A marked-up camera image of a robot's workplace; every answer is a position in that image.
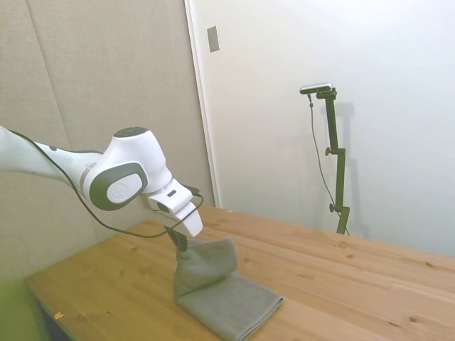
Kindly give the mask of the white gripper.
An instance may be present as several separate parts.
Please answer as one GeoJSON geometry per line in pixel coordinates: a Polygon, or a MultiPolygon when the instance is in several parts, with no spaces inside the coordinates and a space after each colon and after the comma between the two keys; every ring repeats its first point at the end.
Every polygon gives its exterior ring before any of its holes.
{"type": "Polygon", "coordinates": [[[185,251],[188,248],[187,237],[196,237],[202,232],[202,219],[192,202],[176,213],[176,219],[178,220],[176,230],[170,229],[169,236],[177,250],[185,251]]]}

